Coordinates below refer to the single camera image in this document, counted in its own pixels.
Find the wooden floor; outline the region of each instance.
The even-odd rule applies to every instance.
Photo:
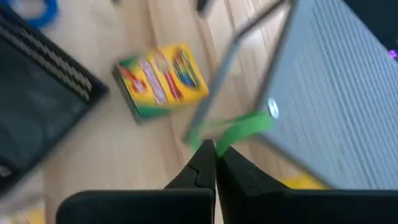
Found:
[[[59,203],[86,189],[159,189],[192,156],[181,142],[195,106],[138,126],[111,77],[117,58],[158,45],[186,42],[208,82],[228,41],[271,0],[217,0],[206,17],[196,1],[60,1],[60,16],[44,32],[109,85],[111,96],[66,139],[44,167],[47,222]],[[285,10],[245,40],[208,119],[245,113],[253,103]],[[288,162],[256,142],[236,148],[274,177],[297,173]],[[217,206],[216,223],[222,223]]]

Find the black plastic basket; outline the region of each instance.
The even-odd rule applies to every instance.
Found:
[[[0,4],[0,196],[42,161],[108,91]]]

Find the green strap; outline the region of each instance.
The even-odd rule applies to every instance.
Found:
[[[190,145],[197,150],[201,145],[200,133],[204,129],[216,128],[226,124],[234,124],[228,128],[216,144],[217,158],[221,158],[230,145],[252,134],[260,133],[271,128],[272,118],[268,112],[245,114],[235,119],[207,122],[195,128],[190,136]]]

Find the blue object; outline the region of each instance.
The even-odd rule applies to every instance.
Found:
[[[0,2],[8,5],[11,4],[11,0],[0,0]],[[40,17],[28,19],[25,18],[29,25],[41,28],[54,20],[55,16],[58,14],[57,0],[44,0],[44,3],[46,4],[47,9]]]

